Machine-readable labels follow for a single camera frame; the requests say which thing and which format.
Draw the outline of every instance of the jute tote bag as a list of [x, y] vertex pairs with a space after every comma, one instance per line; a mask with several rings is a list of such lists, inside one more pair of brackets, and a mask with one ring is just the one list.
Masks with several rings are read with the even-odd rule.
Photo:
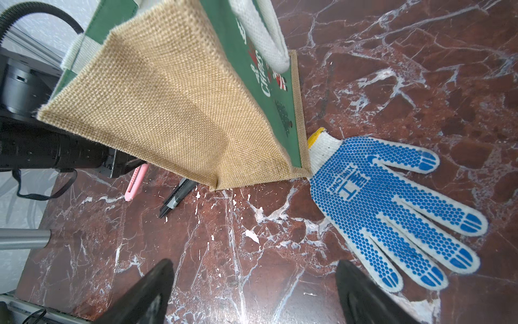
[[270, 0], [101, 1], [38, 119], [211, 190], [310, 176]]

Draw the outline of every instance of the bag handle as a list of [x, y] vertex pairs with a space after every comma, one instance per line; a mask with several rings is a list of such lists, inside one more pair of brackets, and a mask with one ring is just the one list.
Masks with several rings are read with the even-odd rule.
[[288, 71], [290, 56], [271, 1], [257, 0], [266, 27], [252, 0], [228, 0], [228, 2], [232, 12], [271, 69], [277, 73]]

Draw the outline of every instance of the black strap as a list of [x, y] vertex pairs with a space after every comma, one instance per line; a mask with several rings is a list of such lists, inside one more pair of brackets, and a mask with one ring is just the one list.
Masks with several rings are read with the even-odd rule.
[[61, 187], [60, 190], [56, 191], [55, 194], [53, 194], [52, 196], [45, 196], [43, 194], [38, 194], [38, 193], [20, 194], [20, 189], [22, 188], [22, 173], [20, 172], [20, 169], [14, 169], [14, 170], [12, 170], [12, 177], [18, 182], [18, 191], [16, 192], [16, 195], [20, 198], [27, 198], [27, 199], [39, 200], [39, 201], [45, 201], [45, 200], [49, 200], [49, 199], [53, 199], [53, 198], [58, 198], [62, 194], [64, 194], [65, 191], [68, 190], [68, 188], [70, 188], [72, 186], [72, 184], [74, 183], [74, 181], [76, 181], [76, 178], [77, 178], [77, 171], [75, 169], [62, 170], [62, 172], [73, 172], [74, 174], [72, 175], [72, 178], [70, 178], [68, 180], [68, 182], [65, 183], [65, 185]]

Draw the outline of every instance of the work glove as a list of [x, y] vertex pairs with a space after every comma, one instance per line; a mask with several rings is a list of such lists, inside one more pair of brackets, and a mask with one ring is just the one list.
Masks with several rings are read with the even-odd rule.
[[314, 133], [308, 145], [313, 200], [386, 291], [403, 288], [389, 259], [430, 290], [448, 285], [434, 259], [461, 274], [478, 269], [475, 252], [430, 220], [478, 236], [487, 231], [485, 217], [387, 167], [427, 174], [439, 166], [435, 153], [372, 137], [338, 140], [324, 129]]

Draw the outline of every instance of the burlap bag bottom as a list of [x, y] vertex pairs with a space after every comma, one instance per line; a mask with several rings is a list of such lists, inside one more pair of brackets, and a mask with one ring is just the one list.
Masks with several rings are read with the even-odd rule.
[[307, 177], [296, 54], [291, 58], [302, 168], [292, 166], [196, 0], [165, 1], [112, 30], [38, 119], [211, 190]]

